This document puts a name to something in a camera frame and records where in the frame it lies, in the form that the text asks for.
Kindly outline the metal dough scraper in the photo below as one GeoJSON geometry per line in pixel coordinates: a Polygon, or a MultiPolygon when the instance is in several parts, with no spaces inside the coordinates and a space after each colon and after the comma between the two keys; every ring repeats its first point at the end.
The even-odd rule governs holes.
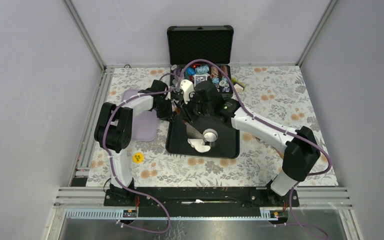
{"type": "Polygon", "coordinates": [[[201,140],[203,140],[204,139],[203,134],[200,133],[196,128],[194,128],[189,122],[187,122],[186,120],[181,118],[181,110],[179,108],[177,108],[175,111],[176,111],[178,117],[181,119],[181,121],[185,125],[187,137],[189,139],[201,139],[201,140]]]}

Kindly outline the white dough disc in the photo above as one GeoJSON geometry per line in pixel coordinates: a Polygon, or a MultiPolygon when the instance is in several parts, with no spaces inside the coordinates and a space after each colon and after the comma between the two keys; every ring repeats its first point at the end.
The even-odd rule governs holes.
{"type": "Polygon", "coordinates": [[[188,138],[187,142],[192,148],[194,148],[198,153],[207,153],[211,150],[210,145],[206,145],[206,142],[203,139],[199,138],[188,138]]]}

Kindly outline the black baking tray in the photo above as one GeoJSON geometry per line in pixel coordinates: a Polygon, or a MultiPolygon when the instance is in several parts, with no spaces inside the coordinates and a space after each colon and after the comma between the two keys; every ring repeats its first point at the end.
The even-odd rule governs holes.
{"type": "Polygon", "coordinates": [[[203,133],[207,129],[215,130],[218,138],[210,142],[208,152],[199,153],[187,141],[185,123],[176,116],[169,124],[165,148],[170,154],[188,155],[209,158],[234,159],[240,153],[240,132],[219,123],[213,117],[199,117],[191,126],[203,133]]]}

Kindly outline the wooden rolling pin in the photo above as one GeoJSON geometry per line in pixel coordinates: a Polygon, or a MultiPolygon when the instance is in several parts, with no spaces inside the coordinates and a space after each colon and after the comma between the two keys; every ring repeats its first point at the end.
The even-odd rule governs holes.
{"type": "Polygon", "coordinates": [[[278,151],[277,149],[276,149],[276,152],[278,153],[278,155],[279,155],[282,159],[284,159],[284,154],[283,154],[283,153],[281,153],[281,152],[278,151]]]}

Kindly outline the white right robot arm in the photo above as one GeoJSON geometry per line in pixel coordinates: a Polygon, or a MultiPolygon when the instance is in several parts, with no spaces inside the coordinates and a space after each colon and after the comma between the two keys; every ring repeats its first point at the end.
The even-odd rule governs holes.
{"type": "Polygon", "coordinates": [[[179,117],[186,124],[187,142],[199,153],[211,150],[211,143],[221,140],[221,132],[207,128],[203,132],[191,124],[199,118],[210,118],[227,128],[253,134],[283,155],[280,173],[268,185],[267,201],[273,206],[281,205],[287,193],[303,182],[321,156],[315,136],[308,127],[294,129],[285,127],[249,110],[236,98],[223,98],[209,80],[191,82],[184,79],[177,84],[179,117]]]}

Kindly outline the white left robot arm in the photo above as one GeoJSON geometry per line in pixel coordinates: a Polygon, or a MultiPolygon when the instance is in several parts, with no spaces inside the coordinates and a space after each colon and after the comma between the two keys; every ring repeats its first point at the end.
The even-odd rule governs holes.
{"type": "Polygon", "coordinates": [[[111,184],[119,188],[115,197],[124,206],[132,204],[135,194],[138,193],[130,188],[133,176],[131,160],[127,156],[127,147],[133,135],[134,117],[153,110],[163,113],[164,117],[170,117],[172,105],[168,95],[174,90],[164,82],[154,80],[151,87],[139,90],[119,104],[105,102],[101,106],[94,130],[94,140],[107,152],[111,184]]]}

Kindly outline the blue playing card deck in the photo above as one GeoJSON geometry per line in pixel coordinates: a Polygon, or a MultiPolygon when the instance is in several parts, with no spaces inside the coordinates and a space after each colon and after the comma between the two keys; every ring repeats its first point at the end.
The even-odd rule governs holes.
{"type": "Polygon", "coordinates": [[[194,75],[194,85],[198,85],[202,82],[205,82],[208,79],[207,74],[195,74],[194,75]]]}

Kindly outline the purple plastic tray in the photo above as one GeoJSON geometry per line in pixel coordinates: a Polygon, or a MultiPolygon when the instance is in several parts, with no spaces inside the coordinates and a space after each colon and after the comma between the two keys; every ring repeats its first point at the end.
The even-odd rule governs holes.
{"type": "Polygon", "coordinates": [[[124,107],[133,109],[131,141],[153,141],[157,135],[159,120],[153,108],[151,95],[135,98],[124,107]]]}

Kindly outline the yellow round token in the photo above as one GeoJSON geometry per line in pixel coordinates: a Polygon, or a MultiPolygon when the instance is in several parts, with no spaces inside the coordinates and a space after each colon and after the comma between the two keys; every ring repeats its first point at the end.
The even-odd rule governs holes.
{"type": "Polygon", "coordinates": [[[144,155],[141,152],[137,152],[132,155],[132,161],[136,164],[139,164],[144,161],[144,155]]]}

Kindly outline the black poker chip case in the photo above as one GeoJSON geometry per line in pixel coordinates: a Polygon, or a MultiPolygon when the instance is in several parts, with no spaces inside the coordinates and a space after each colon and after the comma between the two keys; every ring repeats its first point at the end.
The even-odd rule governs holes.
{"type": "Polygon", "coordinates": [[[234,28],[231,25],[170,26],[167,31],[170,64],[181,69],[204,59],[217,64],[229,77],[234,28]]]}

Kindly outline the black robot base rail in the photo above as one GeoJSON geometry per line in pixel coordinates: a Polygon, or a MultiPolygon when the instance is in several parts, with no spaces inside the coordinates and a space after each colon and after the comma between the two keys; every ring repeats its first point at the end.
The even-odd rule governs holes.
{"type": "Polygon", "coordinates": [[[279,196],[266,187],[133,187],[129,190],[110,186],[105,191],[103,205],[106,207],[150,207],[161,204],[192,203],[232,203],[246,207],[277,207],[292,204],[299,207],[300,202],[296,190],[279,196]]]}

